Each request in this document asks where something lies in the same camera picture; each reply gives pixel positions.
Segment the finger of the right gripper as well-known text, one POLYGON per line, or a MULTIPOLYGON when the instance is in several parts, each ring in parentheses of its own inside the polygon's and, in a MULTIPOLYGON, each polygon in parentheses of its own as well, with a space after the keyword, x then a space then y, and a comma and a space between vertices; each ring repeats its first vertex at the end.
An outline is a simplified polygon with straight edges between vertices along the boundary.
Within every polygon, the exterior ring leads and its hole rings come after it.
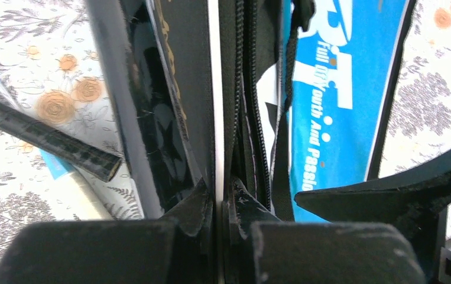
POLYGON ((405 172, 294 199, 327 221, 391 224, 411 239, 451 204, 451 149, 405 172))

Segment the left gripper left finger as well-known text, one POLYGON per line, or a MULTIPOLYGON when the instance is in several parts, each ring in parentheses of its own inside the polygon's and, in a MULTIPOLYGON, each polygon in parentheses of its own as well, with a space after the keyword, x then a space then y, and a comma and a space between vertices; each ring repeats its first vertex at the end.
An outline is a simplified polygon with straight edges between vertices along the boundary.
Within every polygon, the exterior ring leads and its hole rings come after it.
POLYGON ((167 283, 215 282, 213 213, 213 196, 201 179, 161 218, 175 224, 167 283))

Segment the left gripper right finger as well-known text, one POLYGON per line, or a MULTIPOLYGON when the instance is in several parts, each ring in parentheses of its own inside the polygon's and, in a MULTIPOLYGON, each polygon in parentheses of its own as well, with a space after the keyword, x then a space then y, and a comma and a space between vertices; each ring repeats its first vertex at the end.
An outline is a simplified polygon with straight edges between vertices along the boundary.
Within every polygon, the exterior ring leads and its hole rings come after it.
POLYGON ((257 221, 279 222, 232 176, 225 201, 225 282, 257 283, 251 225, 257 221))

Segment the black sport racket bag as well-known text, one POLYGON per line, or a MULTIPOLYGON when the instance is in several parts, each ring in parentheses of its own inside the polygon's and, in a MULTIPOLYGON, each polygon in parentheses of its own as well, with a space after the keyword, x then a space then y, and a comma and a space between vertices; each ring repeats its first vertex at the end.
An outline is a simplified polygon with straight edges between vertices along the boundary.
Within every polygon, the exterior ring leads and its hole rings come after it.
POLYGON ((232 176, 283 221, 286 185, 272 196, 257 84, 281 63, 284 1, 148 1, 183 139, 214 209, 232 176))

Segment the black shuttlecock tube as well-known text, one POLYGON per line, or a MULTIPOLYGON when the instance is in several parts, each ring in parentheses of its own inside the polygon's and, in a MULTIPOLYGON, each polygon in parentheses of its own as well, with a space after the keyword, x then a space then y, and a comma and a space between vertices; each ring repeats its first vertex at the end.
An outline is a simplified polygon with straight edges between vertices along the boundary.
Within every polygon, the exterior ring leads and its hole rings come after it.
POLYGON ((132 184, 148 219, 190 195, 201 178, 168 87, 145 1, 87 1, 90 26, 132 184))

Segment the white racket black grip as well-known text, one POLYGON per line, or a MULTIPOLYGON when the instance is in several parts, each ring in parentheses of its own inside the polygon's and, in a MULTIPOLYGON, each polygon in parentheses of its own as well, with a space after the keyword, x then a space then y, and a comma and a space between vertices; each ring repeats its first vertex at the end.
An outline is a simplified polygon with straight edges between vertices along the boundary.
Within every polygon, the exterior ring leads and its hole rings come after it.
POLYGON ((0 102, 0 130, 77 166, 103 182, 116 175, 122 159, 90 146, 0 102))

